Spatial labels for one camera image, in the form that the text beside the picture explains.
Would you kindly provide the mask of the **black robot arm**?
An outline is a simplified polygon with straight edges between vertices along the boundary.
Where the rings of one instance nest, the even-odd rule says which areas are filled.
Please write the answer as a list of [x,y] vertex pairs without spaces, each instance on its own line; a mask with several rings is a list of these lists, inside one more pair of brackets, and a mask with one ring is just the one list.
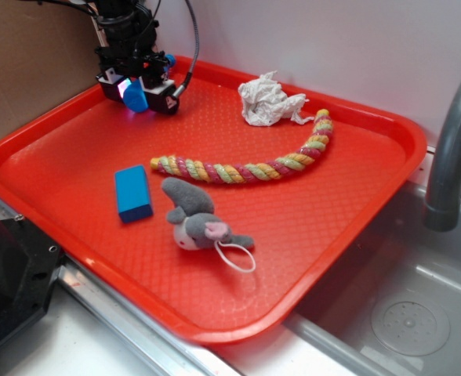
[[90,16],[104,40],[95,48],[96,76],[109,100],[141,113],[175,114],[176,84],[169,78],[175,58],[157,49],[158,21],[142,1],[52,1]]

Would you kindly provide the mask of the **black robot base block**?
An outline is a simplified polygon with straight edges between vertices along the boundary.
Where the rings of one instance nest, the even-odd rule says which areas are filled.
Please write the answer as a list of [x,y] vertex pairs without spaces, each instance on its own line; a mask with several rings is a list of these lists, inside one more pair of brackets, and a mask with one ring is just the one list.
[[62,254],[29,219],[0,219],[0,347],[47,313]]

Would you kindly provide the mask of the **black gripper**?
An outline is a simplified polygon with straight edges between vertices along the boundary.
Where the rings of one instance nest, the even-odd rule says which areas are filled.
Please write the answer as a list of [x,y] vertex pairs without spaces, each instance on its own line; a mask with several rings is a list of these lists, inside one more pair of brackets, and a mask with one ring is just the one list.
[[166,77],[172,59],[152,48],[149,44],[142,49],[137,42],[113,42],[112,46],[95,48],[100,67],[96,80],[108,99],[122,103],[125,90],[131,85],[129,78],[140,78],[148,109],[173,115],[180,101],[174,96],[175,81]]

